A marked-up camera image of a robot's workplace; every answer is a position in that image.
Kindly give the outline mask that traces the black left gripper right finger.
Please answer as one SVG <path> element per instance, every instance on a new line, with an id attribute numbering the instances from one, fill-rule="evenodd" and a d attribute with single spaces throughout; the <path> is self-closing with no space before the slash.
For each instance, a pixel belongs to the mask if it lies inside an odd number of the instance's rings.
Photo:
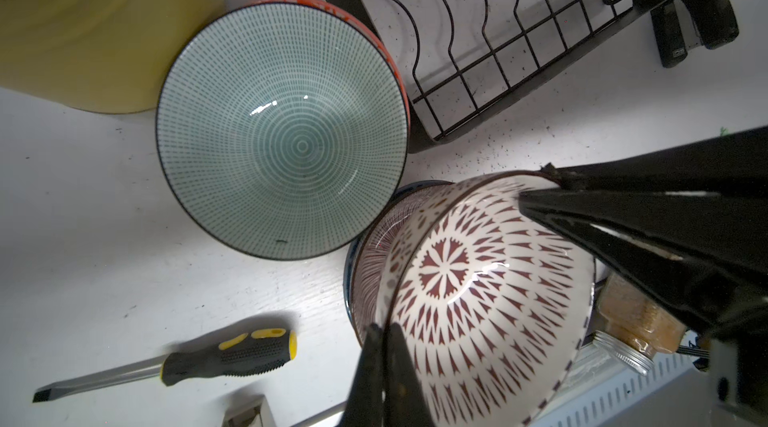
<path id="1" fill-rule="evenodd" d="M 689 328 L 767 332 L 767 131 L 620 161 L 547 167 L 521 212 L 593 254 Z"/>

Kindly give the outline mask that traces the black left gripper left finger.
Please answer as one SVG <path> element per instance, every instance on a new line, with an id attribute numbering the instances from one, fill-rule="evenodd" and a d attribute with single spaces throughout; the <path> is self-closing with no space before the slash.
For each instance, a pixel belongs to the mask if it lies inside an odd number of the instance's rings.
<path id="1" fill-rule="evenodd" d="M 341 426 L 432 426 L 404 333 L 394 323 L 366 329 Z"/>

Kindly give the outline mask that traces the white red patterned bowl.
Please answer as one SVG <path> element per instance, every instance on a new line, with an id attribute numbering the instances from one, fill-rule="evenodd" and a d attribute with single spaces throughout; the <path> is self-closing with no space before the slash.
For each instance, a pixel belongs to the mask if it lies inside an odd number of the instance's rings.
<path id="1" fill-rule="evenodd" d="M 375 317 L 401 328 L 438 426 L 526 426 L 572 367 L 595 262 L 519 208 L 554 187 L 529 171 L 440 186 L 394 237 Z"/>

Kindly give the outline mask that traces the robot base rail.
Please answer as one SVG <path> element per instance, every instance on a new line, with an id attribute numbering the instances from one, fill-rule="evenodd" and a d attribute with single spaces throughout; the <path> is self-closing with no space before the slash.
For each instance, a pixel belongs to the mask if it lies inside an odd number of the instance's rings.
<path id="1" fill-rule="evenodd" d="M 604 350 L 585 345 L 563 386 L 532 422 L 534 426 L 600 426 L 640 406 L 652 396 L 685 382 L 705 386 L 707 373 L 696 358 L 680 353 L 657 354 L 646 374 L 639 374 Z"/>

